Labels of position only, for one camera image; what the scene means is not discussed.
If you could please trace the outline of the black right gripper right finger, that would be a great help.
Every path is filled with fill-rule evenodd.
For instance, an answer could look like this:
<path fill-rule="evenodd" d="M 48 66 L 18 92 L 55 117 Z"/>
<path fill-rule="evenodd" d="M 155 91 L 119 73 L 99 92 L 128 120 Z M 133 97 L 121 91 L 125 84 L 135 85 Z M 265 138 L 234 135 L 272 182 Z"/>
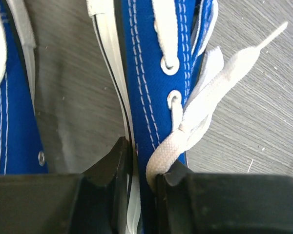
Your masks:
<path fill-rule="evenodd" d="M 161 234 L 293 234 L 293 177 L 195 173 L 156 177 Z"/>

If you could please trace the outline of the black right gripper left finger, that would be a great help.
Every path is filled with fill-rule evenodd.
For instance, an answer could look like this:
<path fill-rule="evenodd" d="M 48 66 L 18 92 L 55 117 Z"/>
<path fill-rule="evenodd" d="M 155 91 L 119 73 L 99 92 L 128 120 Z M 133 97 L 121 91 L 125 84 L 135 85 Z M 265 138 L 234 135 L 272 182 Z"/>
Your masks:
<path fill-rule="evenodd" d="M 129 143 L 81 174 L 0 175 L 0 234 L 124 234 Z"/>

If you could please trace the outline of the blue sneaker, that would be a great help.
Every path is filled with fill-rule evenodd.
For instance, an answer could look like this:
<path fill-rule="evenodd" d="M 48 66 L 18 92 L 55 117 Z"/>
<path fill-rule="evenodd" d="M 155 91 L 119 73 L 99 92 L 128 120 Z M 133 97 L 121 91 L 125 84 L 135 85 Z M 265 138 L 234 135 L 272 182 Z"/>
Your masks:
<path fill-rule="evenodd" d="M 217 104 L 254 66 L 260 51 L 288 26 L 224 62 L 206 51 L 215 0 L 89 0 L 102 55 L 117 89 L 133 149 L 128 176 L 127 234 L 157 232 L 155 178 L 209 129 Z"/>

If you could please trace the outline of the blue sneaker far one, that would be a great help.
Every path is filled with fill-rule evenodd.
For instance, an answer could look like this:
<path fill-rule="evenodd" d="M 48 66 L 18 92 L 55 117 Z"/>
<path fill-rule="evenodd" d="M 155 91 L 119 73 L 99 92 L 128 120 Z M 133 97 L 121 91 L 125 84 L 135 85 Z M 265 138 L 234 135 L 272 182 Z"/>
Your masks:
<path fill-rule="evenodd" d="M 0 84 L 0 175 L 48 172 L 35 117 L 36 42 L 24 1 L 0 0 L 7 62 Z"/>

